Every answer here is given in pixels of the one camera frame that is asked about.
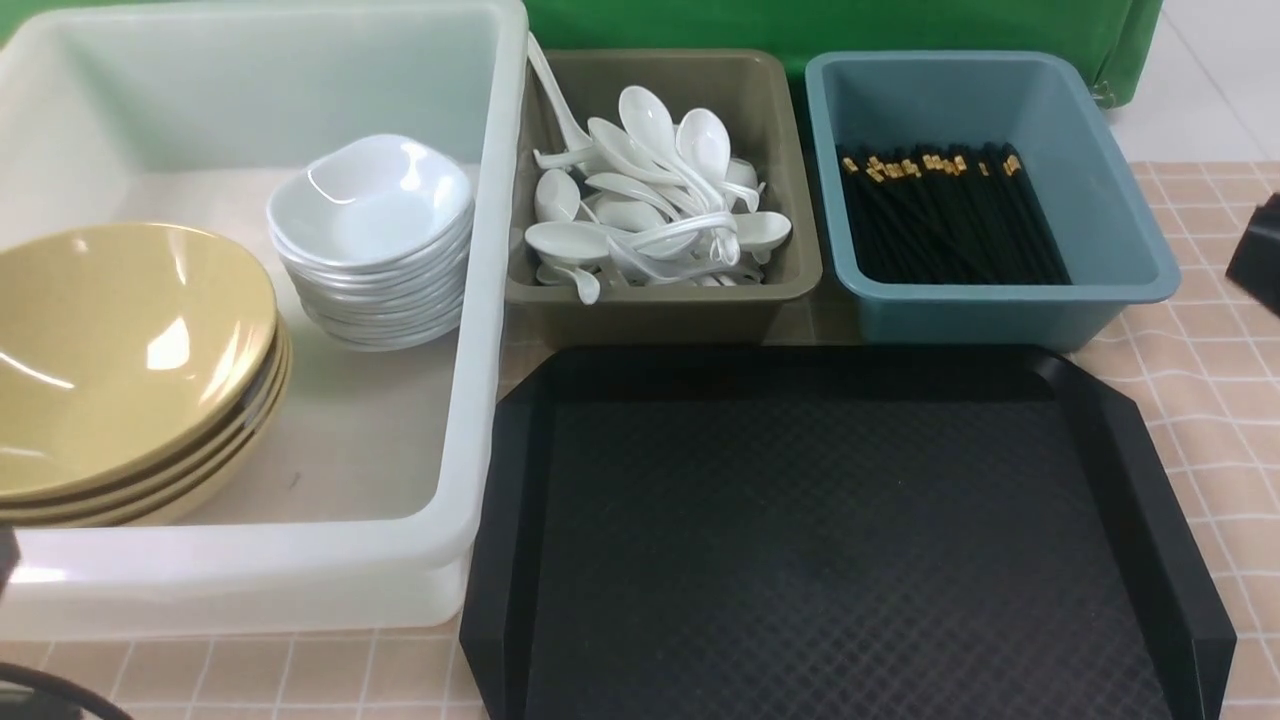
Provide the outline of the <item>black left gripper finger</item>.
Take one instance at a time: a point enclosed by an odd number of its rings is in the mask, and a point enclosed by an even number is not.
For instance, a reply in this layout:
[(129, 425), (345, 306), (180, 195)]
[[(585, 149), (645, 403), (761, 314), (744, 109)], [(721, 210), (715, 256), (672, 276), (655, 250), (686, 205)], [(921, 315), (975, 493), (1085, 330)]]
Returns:
[(12, 584), (12, 577), (20, 565), (20, 546), (13, 528), (0, 529), (0, 594)]

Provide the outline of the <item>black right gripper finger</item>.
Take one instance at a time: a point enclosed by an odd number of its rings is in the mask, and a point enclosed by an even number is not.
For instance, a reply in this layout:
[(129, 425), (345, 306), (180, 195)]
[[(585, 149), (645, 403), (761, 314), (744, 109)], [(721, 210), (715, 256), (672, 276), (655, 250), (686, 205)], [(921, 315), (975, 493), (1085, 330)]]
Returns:
[(1252, 211), (1226, 278), (1279, 316), (1279, 192)]

